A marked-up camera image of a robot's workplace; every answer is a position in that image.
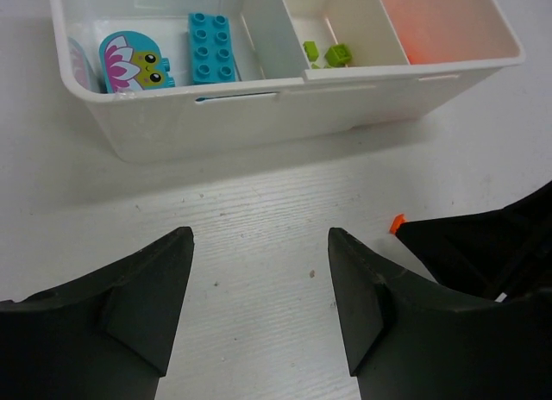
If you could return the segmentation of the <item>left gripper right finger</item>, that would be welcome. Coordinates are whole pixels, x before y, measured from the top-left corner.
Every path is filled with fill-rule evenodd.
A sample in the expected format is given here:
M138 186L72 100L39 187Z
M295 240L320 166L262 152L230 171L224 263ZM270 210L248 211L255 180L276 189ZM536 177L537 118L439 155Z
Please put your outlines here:
M350 374L364 399L548 399L551 292L497 303L328 233Z

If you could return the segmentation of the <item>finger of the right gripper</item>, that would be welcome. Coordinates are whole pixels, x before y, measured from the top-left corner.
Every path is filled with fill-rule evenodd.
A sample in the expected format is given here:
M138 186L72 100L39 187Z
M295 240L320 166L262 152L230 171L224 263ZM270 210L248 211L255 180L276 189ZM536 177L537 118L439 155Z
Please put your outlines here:
M396 237L435 280L507 300L551 287L551 184L503 209L403 222Z

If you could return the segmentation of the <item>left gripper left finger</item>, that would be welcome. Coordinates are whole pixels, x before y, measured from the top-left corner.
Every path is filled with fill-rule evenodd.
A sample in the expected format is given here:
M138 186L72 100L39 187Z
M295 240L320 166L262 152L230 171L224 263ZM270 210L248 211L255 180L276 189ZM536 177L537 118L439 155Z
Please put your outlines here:
M152 399L168 371L191 273L180 227L142 250L1 303L4 399Z

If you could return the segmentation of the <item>green lego piece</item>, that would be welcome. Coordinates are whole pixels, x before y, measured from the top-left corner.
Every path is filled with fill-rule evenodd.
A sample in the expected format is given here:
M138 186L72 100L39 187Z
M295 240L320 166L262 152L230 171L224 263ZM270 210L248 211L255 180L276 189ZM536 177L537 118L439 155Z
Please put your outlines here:
M330 66L330 65L323 65L323 66L320 66L319 64L317 63L311 63L310 64L310 68L311 69L332 69L334 68L333 66Z
M333 68L345 67L353 59L353 54L346 44L335 44L326 51L324 58L327 65Z
M319 58L319 51L315 41L304 41L303 49L307 59L310 62L315 62Z

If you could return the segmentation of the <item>teal penguin lego brick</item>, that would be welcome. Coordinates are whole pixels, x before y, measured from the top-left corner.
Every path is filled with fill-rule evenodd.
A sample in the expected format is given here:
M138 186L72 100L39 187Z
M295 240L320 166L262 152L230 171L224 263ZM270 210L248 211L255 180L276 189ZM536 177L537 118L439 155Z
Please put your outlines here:
M170 61L147 35L118 31L108 35L98 49L103 81L108 93L137 92L176 86Z

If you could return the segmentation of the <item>long teal lego brick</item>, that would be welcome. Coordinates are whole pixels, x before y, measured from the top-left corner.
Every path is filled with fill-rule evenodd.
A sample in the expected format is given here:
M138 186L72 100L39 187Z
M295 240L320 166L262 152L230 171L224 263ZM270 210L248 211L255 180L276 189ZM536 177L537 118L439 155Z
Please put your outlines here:
M188 15L191 83L223 84L236 81L229 18L194 12Z

